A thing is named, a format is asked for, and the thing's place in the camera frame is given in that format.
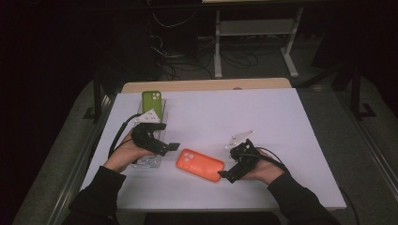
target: orange phone case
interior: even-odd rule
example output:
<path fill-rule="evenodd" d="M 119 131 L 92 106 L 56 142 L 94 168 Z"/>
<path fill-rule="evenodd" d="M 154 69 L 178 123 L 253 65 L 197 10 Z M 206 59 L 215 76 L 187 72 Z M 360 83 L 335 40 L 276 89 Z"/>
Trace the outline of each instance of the orange phone case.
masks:
<path fill-rule="evenodd" d="M 183 171 L 217 182 L 221 178 L 217 172 L 223 170 L 224 163 L 214 157 L 209 157 L 186 148 L 179 155 L 176 166 Z"/>

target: white paper tag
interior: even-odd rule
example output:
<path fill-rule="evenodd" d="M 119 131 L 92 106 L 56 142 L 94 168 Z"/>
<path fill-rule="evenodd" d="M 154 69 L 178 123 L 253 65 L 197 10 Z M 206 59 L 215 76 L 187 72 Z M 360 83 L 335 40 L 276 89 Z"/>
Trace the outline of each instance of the white paper tag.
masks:
<path fill-rule="evenodd" d="M 228 145 L 225 146 L 226 149 L 230 150 L 232 148 L 235 148 L 236 146 L 240 145 L 241 143 L 246 142 L 246 139 L 253 134 L 254 131 L 250 130 L 244 133 L 239 133 L 234 136 L 232 136 L 231 141 L 229 141 Z"/>
<path fill-rule="evenodd" d="M 161 122 L 160 118 L 156 115 L 155 110 L 152 109 L 134 119 L 136 123 L 150 123 L 158 124 Z"/>

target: black sleeve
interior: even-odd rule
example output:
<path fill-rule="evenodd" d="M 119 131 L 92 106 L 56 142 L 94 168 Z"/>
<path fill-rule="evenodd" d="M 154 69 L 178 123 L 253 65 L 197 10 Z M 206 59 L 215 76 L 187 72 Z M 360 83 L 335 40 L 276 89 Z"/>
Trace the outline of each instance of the black sleeve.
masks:
<path fill-rule="evenodd" d="M 289 224 L 340 224 L 315 194 L 301 186 L 289 173 L 274 180 L 268 190 L 289 219 Z"/>
<path fill-rule="evenodd" d="M 117 193 L 125 179 L 125 175 L 99 167 L 91 184 L 69 206 L 70 213 L 63 224 L 113 224 L 110 217 L 117 210 Z"/>

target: phone case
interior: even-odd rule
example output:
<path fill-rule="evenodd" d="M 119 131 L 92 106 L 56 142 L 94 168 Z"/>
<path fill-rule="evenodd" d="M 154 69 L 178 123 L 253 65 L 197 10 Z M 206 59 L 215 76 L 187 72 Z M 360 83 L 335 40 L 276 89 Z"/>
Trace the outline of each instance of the phone case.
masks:
<path fill-rule="evenodd" d="M 160 118 L 163 117 L 161 109 L 161 92 L 160 91 L 144 91 L 142 94 L 143 113 L 152 109 L 155 110 L 156 115 Z"/>
<path fill-rule="evenodd" d="M 224 163 L 214 157 L 209 157 L 186 148 L 179 155 L 176 166 L 183 171 L 217 182 L 221 178 L 218 171 L 223 170 Z"/>

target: white tabletop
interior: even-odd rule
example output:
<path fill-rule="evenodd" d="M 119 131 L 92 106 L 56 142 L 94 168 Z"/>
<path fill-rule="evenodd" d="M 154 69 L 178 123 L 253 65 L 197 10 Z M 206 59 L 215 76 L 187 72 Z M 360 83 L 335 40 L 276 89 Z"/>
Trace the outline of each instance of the white tabletop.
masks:
<path fill-rule="evenodd" d="M 232 135 L 249 130 L 254 131 L 249 138 L 254 146 L 274 152 L 325 207 L 346 208 L 295 89 L 163 92 L 162 97 L 168 112 L 164 141 L 181 145 L 177 152 L 167 153 L 157 169 L 129 166 L 123 172 L 127 179 L 119 192 L 120 210 L 277 209 L 263 183 L 239 180 L 231 184 L 226 179 L 213 183 L 176 167 L 180 151 L 190 148 L 224 161 L 229 170 L 236 163 L 225 146 Z M 106 161 L 115 134 L 138 112 L 140 101 L 140 93 L 117 96 L 82 188 Z M 131 128 L 132 122 L 122 137 Z"/>

